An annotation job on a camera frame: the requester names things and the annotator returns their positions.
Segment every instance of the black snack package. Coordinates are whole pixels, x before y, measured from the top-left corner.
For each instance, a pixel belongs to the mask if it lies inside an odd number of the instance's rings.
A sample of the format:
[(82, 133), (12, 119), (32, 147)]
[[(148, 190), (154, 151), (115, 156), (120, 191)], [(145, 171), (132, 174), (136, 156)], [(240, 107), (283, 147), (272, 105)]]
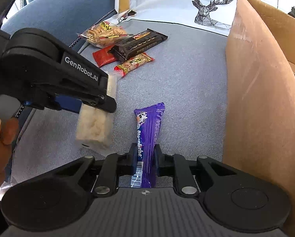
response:
[(148, 28), (146, 31), (118, 42), (112, 47), (110, 52), (115, 58), (121, 62), (125, 62), (162, 41), (167, 40), (167, 38), (168, 36)]

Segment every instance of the metal screw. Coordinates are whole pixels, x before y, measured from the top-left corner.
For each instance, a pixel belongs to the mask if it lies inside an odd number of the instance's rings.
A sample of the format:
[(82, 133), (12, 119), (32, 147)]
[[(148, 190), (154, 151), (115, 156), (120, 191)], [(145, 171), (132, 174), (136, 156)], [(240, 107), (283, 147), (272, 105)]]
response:
[(182, 192), (184, 194), (195, 194), (197, 192), (197, 189), (192, 186), (185, 186), (182, 188)]
[(95, 188), (95, 193), (97, 194), (107, 194), (110, 192), (110, 188), (107, 186), (98, 186)]

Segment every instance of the deer head print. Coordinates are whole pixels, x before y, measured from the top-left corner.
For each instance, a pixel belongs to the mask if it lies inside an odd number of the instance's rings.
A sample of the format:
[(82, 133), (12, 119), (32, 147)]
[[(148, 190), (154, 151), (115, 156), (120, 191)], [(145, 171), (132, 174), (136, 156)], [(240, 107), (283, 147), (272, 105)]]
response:
[(214, 26), (215, 20), (211, 20), (210, 12), (217, 10), (217, 5), (229, 4), (233, 0), (213, 0), (210, 4), (203, 5), (200, 0), (193, 0), (192, 4), (199, 10), (194, 22), (204, 26)]

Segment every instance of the snack bag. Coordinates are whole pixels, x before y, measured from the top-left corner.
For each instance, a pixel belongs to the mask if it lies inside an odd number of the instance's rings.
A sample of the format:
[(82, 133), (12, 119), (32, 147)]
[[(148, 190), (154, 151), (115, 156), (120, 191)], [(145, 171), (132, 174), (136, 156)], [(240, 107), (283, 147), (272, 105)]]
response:
[(104, 48), (124, 38), (129, 38), (133, 36), (133, 34), (127, 34), (121, 26), (103, 21), (85, 30), (80, 36), (92, 45)]
[(103, 65), (117, 61), (117, 59), (111, 53), (109, 53), (109, 50), (112, 47), (113, 45), (110, 45), (97, 52), (93, 52), (94, 60), (96, 61), (99, 68)]
[(137, 121), (138, 162), (136, 172), (131, 179), (131, 187), (153, 188), (155, 186), (154, 146), (164, 111), (163, 102), (134, 110)]
[(125, 76), (130, 71), (138, 68), (139, 66), (144, 65), (147, 62), (154, 61), (152, 57), (148, 56), (145, 52), (140, 53), (133, 58), (129, 59), (128, 61), (115, 66), (114, 70), (121, 73), (122, 76)]

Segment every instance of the cardboard box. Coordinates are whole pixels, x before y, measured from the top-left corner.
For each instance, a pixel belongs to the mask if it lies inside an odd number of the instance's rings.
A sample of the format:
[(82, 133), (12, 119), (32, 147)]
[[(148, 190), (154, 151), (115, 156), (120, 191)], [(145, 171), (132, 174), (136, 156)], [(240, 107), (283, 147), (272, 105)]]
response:
[(295, 237), (295, 19), (260, 0), (237, 0), (226, 46), (223, 162), (283, 188)]

